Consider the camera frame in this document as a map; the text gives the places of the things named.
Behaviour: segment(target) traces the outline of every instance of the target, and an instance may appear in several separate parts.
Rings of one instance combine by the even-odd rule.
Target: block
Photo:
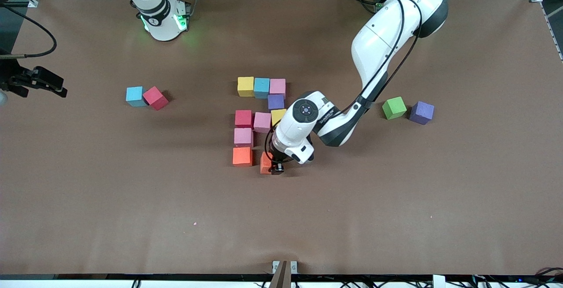
[[[235,111],[235,128],[252,128],[252,111]]]
[[[267,99],[270,93],[269,78],[254,78],[254,98]]]
[[[276,125],[285,114],[287,109],[280,109],[280,110],[272,110],[272,126]]]
[[[400,96],[387,100],[384,103],[383,108],[385,117],[388,120],[392,118],[398,118],[406,112],[405,103],[402,101],[402,98]]]
[[[272,167],[272,161],[266,156],[266,152],[262,152],[262,156],[260,157],[260,174],[269,175],[271,174],[270,168]]]
[[[268,110],[278,110],[285,108],[283,95],[268,95]]]
[[[270,94],[283,95],[285,99],[285,79],[270,79]]]
[[[143,94],[143,98],[145,98],[149,106],[152,106],[153,109],[157,111],[164,108],[168,104],[168,100],[156,86],[147,90]]]
[[[249,147],[233,148],[233,165],[235,167],[252,166],[252,149]]]
[[[239,96],[254,96],[254,77],[239,77],[237,91]]]
[[[141,86],[128,87],[127,91],[125,92],[125,101],[130,106],[135,106],[135,107],[148,106],[149,104],[147,104],[147,102],[145,102],[145,99],[143,99],[144,92],[145,89]]]
[[[254,134],[251,128],[235,128],[235,146],[254,147]]]
[[[256,112],[254,114],[254,132],[268,133],[272,125],[272,114]]]
[[[424,125],[432,120],[433,116],[434,106],[432,104],[419,101],[413,106],[413,109],[410,111],[409,120]]]

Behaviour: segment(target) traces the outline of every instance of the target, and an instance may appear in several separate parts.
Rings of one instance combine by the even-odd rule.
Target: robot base
[[[158,41],[170,41],[183,31],[187,31],[191,4],[180,0],[168,0],[170,2],[170,13],[162,20],[161,25],[153,26],[142,18],[145,30]]]

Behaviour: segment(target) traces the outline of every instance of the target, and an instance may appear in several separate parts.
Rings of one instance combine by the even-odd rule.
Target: purple cube
[[[268,109],[278,110],[285,108],[283,95],[268,95]]]
[[[432,120],[433,115],[434,106],[432,104],[419,101],[413,106],[409,120],[424,125],[428,123],[428,121]]]

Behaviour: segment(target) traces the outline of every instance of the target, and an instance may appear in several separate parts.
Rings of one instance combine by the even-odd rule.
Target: orange cube
[[[233,165],[235,167],[252,166],[252,149],[250,147],[233,148]]]
[[[262,156],[260,157],[260,174],[271,174],[270,168],[272,167],[272,161],[268,156],[266,156],[266,152],[262,152]]]

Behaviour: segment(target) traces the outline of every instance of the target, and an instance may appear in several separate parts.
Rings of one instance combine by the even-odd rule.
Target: brown table surface
[[[345,146],[315,138],[282,176],[231,166],[238,76],[287,78],[340,107],[369,17],[353,0],[199,0],[171,42],[127,0],[41,0],[58,38],[23,66],[65,78],[1,109],[0,272],[532,274],[563,264],[563,78],[539,4],[450,0]],[[47,49],[25,23],[16,52]],[[398,56],[393,66],[398,63]],[[131,108],[128,86],[173,101]],[[420,126],[382,100],[436,106]],[[255,154],[263,144],[257,137]]]

